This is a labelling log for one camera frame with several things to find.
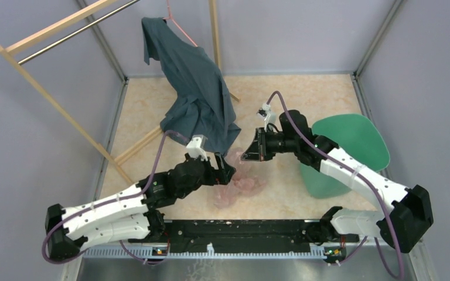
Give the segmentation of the pink plastic trash bag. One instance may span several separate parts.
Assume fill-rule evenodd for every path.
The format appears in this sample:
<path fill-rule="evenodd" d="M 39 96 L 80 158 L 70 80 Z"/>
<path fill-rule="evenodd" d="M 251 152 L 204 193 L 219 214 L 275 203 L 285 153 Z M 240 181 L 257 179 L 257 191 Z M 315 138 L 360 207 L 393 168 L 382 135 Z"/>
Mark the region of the pink plastic trash bag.
<path fill-rule="evenodd" d="M 243 153 L 242 148 L 232 148 L 225 157 L 226 162 L 236 168 L 236 172 L 227 185 L 215 186 L 213 204 L 217 208 L 233 205 L 240 196 L 254 196 L 266 186 L 266 181 L 253 169 L 256 162 L 242 160 Z"/>

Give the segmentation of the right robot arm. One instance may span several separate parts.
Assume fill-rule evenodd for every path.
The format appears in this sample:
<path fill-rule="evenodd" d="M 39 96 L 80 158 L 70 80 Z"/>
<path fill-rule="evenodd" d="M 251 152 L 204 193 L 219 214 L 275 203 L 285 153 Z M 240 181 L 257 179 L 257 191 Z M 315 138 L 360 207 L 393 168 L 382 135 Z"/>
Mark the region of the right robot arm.
<path fill-rule="evenodd" d="M 251 145 L 241 155 L 243 161 L 264 162 L 278 153 L 292 153 L 302 164 L 344 184 L 377 208 L 331 208 L 320 225 L 325 240 L 357 234 L 381 238 L 392 248 L 409 253 L 433 225 L 431 200 L 424 187 L 407 187 L 373 171 L 327 136 L 313 134 L 306 117 L 297 110 L 280 115 L 280 131 L 272 123 L 274 113 L 266 106 L 257 114 L 264 125 L 256 128 Z"/>

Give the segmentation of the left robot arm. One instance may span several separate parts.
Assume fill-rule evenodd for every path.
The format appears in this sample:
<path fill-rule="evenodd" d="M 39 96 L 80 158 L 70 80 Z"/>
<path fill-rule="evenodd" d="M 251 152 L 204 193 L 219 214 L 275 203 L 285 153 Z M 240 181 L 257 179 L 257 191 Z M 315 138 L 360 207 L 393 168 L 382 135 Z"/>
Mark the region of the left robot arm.
<path fill-rule="evenodd" d="M 76 259 L 93 246 L 141 239 L 157 242 L 165 226 L 159 209 L 184 199 L 201 186 L 227 185 L 236 169 L 215 153 L 209 157 L 185 156 L 167 172 L 152 173 L 127 189 L 104 199 L 75 207 L 51 205 L 46 212 L 46 238 L 42 256 L 52 264 Z"/>

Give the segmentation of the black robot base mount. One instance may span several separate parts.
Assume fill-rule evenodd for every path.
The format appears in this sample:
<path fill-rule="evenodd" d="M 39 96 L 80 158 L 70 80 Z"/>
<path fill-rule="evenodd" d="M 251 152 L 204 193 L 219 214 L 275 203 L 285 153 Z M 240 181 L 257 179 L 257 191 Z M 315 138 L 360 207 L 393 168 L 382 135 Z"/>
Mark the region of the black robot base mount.
<path fill-rule="evenodd" d="M 164 244 L 170 252 L 204 252 L 212 244 L 219 253 L 309 252 L 326 242 L 359 242 L 356 234 L 340 235 L 318 220 L 166 220 L 163 230 L 135 244 Z"/>

